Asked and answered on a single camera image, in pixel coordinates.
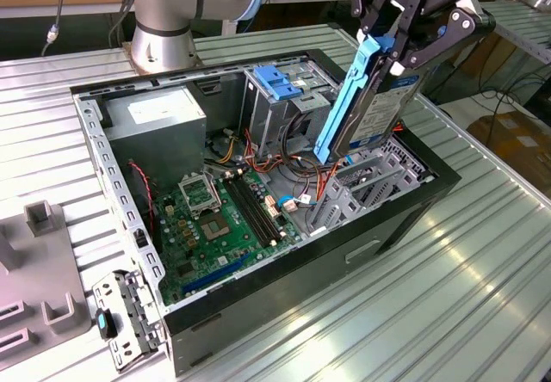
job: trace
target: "white connector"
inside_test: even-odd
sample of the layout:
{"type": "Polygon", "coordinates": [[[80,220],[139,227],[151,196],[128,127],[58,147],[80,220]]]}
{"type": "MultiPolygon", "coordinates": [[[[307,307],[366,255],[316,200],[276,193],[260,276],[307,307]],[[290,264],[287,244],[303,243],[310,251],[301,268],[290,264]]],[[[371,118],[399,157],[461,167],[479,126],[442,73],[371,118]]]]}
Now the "white connector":
{"type": "Polygon", "coordinates": [[[46,35],[46,42],[52,44],[59,36],[59,26],[55,23],[50,27],[48,34],[46,35]]]}

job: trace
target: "blue pci slot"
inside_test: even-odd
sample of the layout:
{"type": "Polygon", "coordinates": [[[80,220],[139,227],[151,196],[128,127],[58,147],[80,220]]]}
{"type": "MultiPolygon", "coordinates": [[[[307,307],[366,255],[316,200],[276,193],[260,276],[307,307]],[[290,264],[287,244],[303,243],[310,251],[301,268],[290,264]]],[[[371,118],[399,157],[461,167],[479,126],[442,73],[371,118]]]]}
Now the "blue pci slot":
{"type": "Polygon", "coordinates": [[[200,289],[201,287],[209,285],[217,281],[218,279],[226,276],[227,274],[237,272],[240,268],[243,267],[245,260],[250,255],[251,253],[248,253],[240,257],[239,260],[236,260],[235,262],[230,263],[223,268],[219,268],[218,270],[212,273],[209,273],[206,276],[201,277],[200,279],[197,279],[195,281],[192,281],[191,283],[188,283],[187,285],[182,286],[182,294],[186,294],[187,292],[192,292],[194,290],[200,289]]]}

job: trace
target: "gray plastic block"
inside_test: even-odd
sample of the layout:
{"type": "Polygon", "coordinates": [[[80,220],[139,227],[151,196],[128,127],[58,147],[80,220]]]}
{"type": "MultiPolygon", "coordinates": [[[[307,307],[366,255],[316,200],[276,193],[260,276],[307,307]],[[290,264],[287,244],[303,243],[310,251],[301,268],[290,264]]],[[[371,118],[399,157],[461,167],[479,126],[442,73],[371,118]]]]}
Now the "gray plastic block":
{"type": "Polygon", "coordinates": [[[35,237],[57,230],[56,218],[47,201],[38,201],[23,208],[25,222],[35,237]]]}
{"type": "Polygon", "coordinates": [[[27,328],[0,337],[0,360],[29,349],[37,342],[36,335],[27,328]]]}
{"type": "Polygon", "coordinates": [[[83,334],[91,320],[61,206],[34,203],[0,225],[0,262],[10,266],[0,268],[2,371],[83,334]]]}
{"type": "Polygon", "coordinates": [[[0,306],[0,329],[23,320],[33,314],[33,310],[22,300],[6,306],[0,306]]]}
{"type": "Polygon", "coordinates": [[[47,302],[42,302],[44,324],[56,335],[73,329],[83,321],[83,310],[75,303],[70,293],[65,294],[66,305],[54,310],[47,302]]]}
{"type": "Polygon", "coordinates": [[[3,234],[2,226],[0,225],[0,265],[2,265],[4,274],[8,274],[11,270],[19,268],[21,258],[11,247],[8,239],[3,234]]]}

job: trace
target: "workbench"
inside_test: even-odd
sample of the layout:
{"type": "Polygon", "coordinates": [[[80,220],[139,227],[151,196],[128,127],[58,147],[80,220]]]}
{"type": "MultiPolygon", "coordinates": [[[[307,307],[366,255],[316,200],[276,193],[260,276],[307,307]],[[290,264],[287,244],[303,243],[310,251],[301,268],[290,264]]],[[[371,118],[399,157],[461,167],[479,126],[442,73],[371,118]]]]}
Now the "workbench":
{"type": "Polygon", "coordinates": [[[486,2],[482,7],[495,18],[496,34],[530,57],[551,63],[551,14],[518,1],[486,2]]]}
{"type": "MultiPolygon", "coordinates": [[[[356,43],[312,26],[197,40],[205,64],[356,43]]],[[[0,218],[59,203],[90,312],[92,285],[130,268],[68,87],[135,75],[121,49],[0,63],[0,218]]],[[[540,381],[551,367],[551,203],[418,95],[406,124],[461,181],[394,248],[180,380],[540,381]]],[[[170,380],[153,355],[117,375],[93,327],[0,380],[170,380]]]]}

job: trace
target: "sticker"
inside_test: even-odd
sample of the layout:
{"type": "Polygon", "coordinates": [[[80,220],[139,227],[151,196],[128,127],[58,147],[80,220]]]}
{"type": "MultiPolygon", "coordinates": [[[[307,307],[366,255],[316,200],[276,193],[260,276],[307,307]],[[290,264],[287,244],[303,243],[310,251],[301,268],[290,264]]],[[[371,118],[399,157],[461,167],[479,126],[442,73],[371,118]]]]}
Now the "sticker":
{"type": "Polygon", "coordinates": [[[132,102],[128,112],[136,124],[145,124],[177,115],[185,117],[186,107],[196,109],[186,94],[178,90],[159,98],[132,102]]]}
{"type": "Polygon", "coordinates": [[[524,145],[525,147],[538,147],[539,146],[539,144],[537,144],[536,141],[528,135],[524,135],[522,137],[517,137],[517,140],[519,140],[522,143],[522,145],[524,145]]]}
{"type": "Polygon", "coordinates": [[[397,79],[387,92],[377,94],[356,131],[350,139],[350,149],[355,149],[382,138],[396,114],[401,108],[402,100],[415,88],[419,76],[397,79]]]}
{"type": "Polygon", "coordinates": [[[515,128],[518,128],[518,124],[510,118],[498,118],[498,121],[501,123],[502,126],[507,128],[508,130],[513,130],[515,128]]]}
{"type": "Polygon", "coordinates": [[[312,196],[308,194],[303,194],[301,197],[299,197],[300,202],[304,204],[310,204],[311,199],[312,196]]]}

